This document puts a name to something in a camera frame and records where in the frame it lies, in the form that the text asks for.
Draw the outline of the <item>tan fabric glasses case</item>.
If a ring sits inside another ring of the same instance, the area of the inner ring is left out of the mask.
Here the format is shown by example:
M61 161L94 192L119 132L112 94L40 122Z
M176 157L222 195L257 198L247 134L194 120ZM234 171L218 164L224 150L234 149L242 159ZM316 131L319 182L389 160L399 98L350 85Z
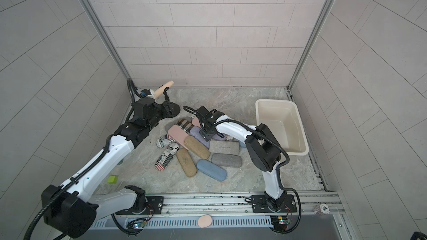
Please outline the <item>tan fabric glasses case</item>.
M203 160L207 160L210 157L209 149L193 136L187 136L184 140L184 145Z

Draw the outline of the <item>light grey rectangular glasses case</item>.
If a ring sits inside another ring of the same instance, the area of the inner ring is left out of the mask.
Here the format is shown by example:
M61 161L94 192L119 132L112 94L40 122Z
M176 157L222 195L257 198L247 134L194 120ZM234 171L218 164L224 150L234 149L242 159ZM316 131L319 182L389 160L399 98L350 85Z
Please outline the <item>light grey rectangular glasses case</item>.
M211 153L239 155L240 144L236 141L211 140L209 151Z

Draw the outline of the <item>blue fabric glasses case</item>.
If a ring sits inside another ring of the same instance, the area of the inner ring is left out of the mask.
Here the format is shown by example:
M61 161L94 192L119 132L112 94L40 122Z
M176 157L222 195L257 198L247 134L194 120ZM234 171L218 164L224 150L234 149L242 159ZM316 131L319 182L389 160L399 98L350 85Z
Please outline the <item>blue fabric glasses case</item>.
M224 180L226 180L226 171L223 168L213 164L212 162L209 162L207 160L199 160L199 162L196 164L196 167L198 171L219 182L223 182Z

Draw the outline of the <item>cream plastic storage box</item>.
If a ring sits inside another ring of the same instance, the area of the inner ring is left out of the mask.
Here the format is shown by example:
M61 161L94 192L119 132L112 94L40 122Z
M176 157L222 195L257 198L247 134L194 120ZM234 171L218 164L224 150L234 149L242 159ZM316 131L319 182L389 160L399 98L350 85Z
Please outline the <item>cream plastic storage box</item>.
M267 125L288 155L305 156L309 153L305 130L294 102L259 99L255 109L257 125Z

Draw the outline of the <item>purple fabric glasses case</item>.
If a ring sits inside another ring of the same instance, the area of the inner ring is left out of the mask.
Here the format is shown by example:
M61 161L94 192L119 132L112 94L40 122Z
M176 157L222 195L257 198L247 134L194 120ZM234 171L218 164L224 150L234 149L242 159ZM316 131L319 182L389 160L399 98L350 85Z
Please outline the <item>purple fabric glasses case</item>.
M227 137L223 134L214 134L212 139L217 141L226 141Z

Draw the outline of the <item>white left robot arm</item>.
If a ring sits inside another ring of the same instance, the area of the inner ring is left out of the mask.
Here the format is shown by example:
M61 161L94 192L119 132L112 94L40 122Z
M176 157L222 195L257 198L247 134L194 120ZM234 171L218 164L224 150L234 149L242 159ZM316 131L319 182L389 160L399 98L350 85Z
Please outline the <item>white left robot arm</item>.
M40 220L61 231L61 238L82 236L97 220L120 211L140 214L147 208L146 192L128 185L101 197L94 191L121 160L149 136L165 118L180 113L178 104L168 98L161 104L146 97L134 104L134 116L110 134L102 150L60 186L50 185L42 192L42 209L30 223L24 238L29 240Z

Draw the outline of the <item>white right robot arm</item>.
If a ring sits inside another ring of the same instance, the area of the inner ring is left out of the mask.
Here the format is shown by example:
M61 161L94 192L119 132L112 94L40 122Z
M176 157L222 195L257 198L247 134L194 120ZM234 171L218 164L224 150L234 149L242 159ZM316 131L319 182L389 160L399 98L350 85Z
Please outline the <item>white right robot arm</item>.
M288 194L295 190L285 188L280 178L280 169L290 162L290 157L267 125L250 126L220 111L209 111L204 106L197 110L188 106L183 109L198 118L205 140L216 134L226 134L245 144L252 163L262 172L265 204L271 211L296 212L300 209L299 197Z

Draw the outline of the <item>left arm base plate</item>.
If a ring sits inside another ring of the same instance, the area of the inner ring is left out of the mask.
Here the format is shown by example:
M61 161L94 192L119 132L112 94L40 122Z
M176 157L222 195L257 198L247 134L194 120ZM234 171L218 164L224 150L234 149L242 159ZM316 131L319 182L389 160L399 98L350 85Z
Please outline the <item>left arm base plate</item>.
M164 197L162 196L148 196L146 197L146 207L140 212L132 212L131 210L118 211L116 215L153 215L161 214Z

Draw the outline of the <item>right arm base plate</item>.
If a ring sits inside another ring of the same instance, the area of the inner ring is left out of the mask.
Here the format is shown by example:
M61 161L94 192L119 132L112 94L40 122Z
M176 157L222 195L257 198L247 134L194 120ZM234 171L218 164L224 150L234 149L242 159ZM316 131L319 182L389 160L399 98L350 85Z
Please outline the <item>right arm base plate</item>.
M286 194L282 195L278 201L279 207L275 209L275 203L277 200L269 200L270 196L267 194L254 194L249 198L249 203L252 206L253 213L297 213L298 204L294 195Z

